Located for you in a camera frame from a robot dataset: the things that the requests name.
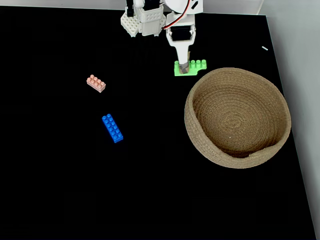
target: black mat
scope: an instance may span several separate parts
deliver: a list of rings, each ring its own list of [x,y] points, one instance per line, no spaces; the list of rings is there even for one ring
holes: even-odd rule
[[[8,62],[24,62],[8,96],[31,106],[10,122],[27,125],[17,132],[24,147],[11,146],[25,156],[11,163],[27,192],[7,198],[0,236],[315,238],[292,134],[266,163],[229,169],[204,158],[184,125],[187,95],[211,70],[251,71],[282,92],[266,17],[197,15],[190,58],[208,69],[174,77],[165,33],[131,38],[122,14],[0,8]],[[87,85],[91,74],[106,83],[102,93]],[[101,119],[108,113],[124,136],[117,144]]]

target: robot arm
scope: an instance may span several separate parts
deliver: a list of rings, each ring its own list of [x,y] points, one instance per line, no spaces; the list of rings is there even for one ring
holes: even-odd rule
[[[170,46],[175,47],[180,72],[189,72],[189,46],[196,38],[195,14],[203,12],[203,0],[126,0],[121,25],[135,37],[158,36],[162,30]],[[172,12],[164,16],[164,6]]]

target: pink lego brick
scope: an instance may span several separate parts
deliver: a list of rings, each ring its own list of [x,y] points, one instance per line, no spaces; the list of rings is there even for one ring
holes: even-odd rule
[[[94,75],[88,77],[86,83],[97,90],[99,93],[101,93],[106,88],[106,84]]]

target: basket rim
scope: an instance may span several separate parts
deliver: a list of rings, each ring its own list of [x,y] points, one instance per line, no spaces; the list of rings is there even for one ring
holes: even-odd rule
[[[267,83],[274,90],[274,92],[277,95],[280,96],[281,103],[283,104],[284,109],[285,109],[284,115],[287,117],[287,125],[286,125],[286,128],[284,130],[283,135],[281,136],[280,140],[276,144],[274,144],[272,146],[265,147],[264,149],[258,150],[256,152],[253,152],[247,157],[240,158],[240,157],[233,157],[233,156],[223,152],[205,134],[201,124],[199,123],[199,121],[198,121],[198,119],[196,117],[196,113],[195,113],[195,110],[193,108],[194,94],[195,94],[196,90],[198,89],[198,87],[203,82],[205,82],[209,77],[212,77],[212,75],[217,74],[217,73],[221,73],[221,72],[238,72],[238,73],[240,72],[240,73],[252,76],[254,78],[258,78],[258,79],[264,81],[265,83]],[[275,153],[278,152],[278,150],[280,150],[280,148],[282,148],[282,146],[287,141],[287,139],[288,139],[288,137],[290,135],[290,132],[291,132],[292,124],[291,124],[291,115],[290,115],[290,112],[289,112],[288,104],[287,104],[284,96],[282,95],[282,93],[279,91],[279,89],[272,82],[267,80],[266,78],[264,78],[264,77],[262,77],[262,76],[260,76],[258,74],[255,74],[253,72],[246,71],[246,70],[243,70],[243,69],[240,69],[240,68],[224,67],[224,68],[219,68],[219,69],[212,70],[212,71],[208,72],[206,75],[204,75],[197,83],[195,83],[195,85],[192,87],[191,91],[189,92],[187,100],[186,100],[184,111],[185,111],[184,120],[185,120],[186,127],[187,127],[186,115],[189,114],[189,117],[191,117],[191,121],[193,122],[193,124],[195,124],[195,128],[199,131],[199,133],[201,135],[200,137],[205,142],[205,144],[207,144],[208,147],[210,147],[210,149],[214,150],[216,155],[219,155],[226,162],[230,162],[232,165],[235,165],[235,167],[233,167],[233,168],[250,168],[250,167],[254,167],[254,166],[257,166],[257,165],[260,165],[260,164],[266,162],[269,158],[263,160],[262,162],[258,161],[257,164],[255,164],[256,159],[257,158],[263,158],[263,156],[266,153],[269,153],[270,151],[275,151]],[[188,133],[193,145],[200,152],[202,152],[199,149],[199,146],[197,146],[198,145],[197,144],[197,140],[196,139],[192,139],[192,137],[194,137],[194,136],[190,136],[188,128],[187,128],[187,133]],[[213,161],[211,159],[209,159],[209,160],[212,161],[212,162],[215,162],[215,163],[217,163],[219,165],[222,165],[224,167],[230,167],[230,166],[228,166],[228,164],[224,164],[223,162],[219,162],[218,163],[218,162]]]

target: rope basket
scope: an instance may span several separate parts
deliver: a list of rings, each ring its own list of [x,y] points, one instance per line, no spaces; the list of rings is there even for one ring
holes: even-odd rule
[[[234,169],[266,162],[291,131],[289,108],[277,87],[238,68],[220,68],[203,76],[187,97],[184,121],[203,156]]]

